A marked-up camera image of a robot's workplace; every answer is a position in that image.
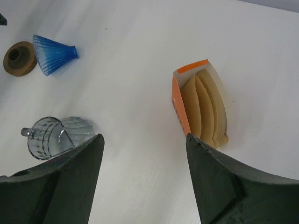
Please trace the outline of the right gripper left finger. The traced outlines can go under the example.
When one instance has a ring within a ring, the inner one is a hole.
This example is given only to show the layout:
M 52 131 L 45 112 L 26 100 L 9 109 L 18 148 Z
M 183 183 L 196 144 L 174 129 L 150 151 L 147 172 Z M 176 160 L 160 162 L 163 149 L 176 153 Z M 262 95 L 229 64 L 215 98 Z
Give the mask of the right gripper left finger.
M 2 224 L 86 224 L 104 151 L 98 134 L 37 166 L 0 178 Z

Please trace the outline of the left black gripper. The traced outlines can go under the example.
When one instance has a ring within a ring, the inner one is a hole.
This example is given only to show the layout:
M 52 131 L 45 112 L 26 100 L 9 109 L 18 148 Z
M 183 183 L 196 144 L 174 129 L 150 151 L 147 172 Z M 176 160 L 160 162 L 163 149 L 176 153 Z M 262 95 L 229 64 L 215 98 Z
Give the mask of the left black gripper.
M 7 19 L 2 14 L 0 14 L 0 25 L 1 26 L 7 25 Z

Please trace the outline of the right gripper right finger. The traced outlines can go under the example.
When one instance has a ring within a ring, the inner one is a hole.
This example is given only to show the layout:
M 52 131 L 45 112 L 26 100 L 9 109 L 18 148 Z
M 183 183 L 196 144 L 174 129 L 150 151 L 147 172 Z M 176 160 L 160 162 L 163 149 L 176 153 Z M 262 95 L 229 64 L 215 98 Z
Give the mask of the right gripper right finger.
M 203 224 L 297 224 L 298 180 L 248 166 L 186 137 L 186 154 Z

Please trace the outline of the blue glass dripper cone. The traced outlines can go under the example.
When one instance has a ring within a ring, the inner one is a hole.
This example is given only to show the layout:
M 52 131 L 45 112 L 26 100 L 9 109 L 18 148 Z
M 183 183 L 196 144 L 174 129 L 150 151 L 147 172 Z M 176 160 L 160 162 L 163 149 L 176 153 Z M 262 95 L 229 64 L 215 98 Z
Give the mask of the blue glass dripper cone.
M 69 46 L 33 35 L 33 49 L 42 73 L 49 76 L 74 59 L 79 59 L 75 46 Z

